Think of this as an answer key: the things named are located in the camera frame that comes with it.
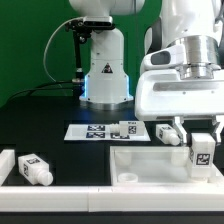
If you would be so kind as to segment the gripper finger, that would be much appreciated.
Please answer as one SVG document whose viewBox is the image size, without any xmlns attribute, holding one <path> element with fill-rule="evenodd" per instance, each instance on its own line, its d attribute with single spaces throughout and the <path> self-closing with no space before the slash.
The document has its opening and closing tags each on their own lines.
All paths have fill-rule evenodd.
<svg viewBox="0 0 224 224">
<path fill-rule="evenodd" d="M 216 115 L 212 120 L 213 125 L 213 137 L 217 144 L 221 143 L 221 132 L 224 129 L 224 115 Z"/>
<path fill-rule="evenodd" d="M 184 123 L 184 119 L 182 117 L 179 117 L 179 116 L 174 117 L 173 127 L 180 137 L 181 144 L 186 145 L 187 144 L 187 132 L 183 127 L 183 123 Z"/>
</svg>

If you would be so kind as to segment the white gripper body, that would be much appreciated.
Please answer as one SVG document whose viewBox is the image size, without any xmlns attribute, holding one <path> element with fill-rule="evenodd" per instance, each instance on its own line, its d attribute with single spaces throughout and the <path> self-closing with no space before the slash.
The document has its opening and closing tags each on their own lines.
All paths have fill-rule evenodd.
<svg viewBox="0 0 224 224">
<path fill-rule="evenodd" d="M 224 70 L 213 79 L 181 80 L 174 69 L 143 73 L 137 84 L 135 116 L 142 121 L 224 115 Z"/>
</svg>

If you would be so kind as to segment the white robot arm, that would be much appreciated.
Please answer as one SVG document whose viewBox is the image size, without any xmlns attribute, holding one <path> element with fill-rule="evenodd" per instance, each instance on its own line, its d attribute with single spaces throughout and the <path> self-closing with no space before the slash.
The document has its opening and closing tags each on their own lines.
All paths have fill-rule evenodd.
<svg viewBox="0 0 224 224">
<path fill-rule="evenodd" d="M 141 10 L 145 0 L 69 0 L 81 14 L 78 25 L 92 34 L 91 67 L 80 100 L 104 107 L 128 96 L 123 70 L 123 35 L 114 15 Z M 145 33 L 145 56 L 135 95 L 135 116 L 172 120 L 183 143 L 187 119 L 210 119 L 213 136 L 224 129 L 224 69 L 218 48 L 223 33 L 221 0 L 162 0 L 158 20 Z"/>
</svg>

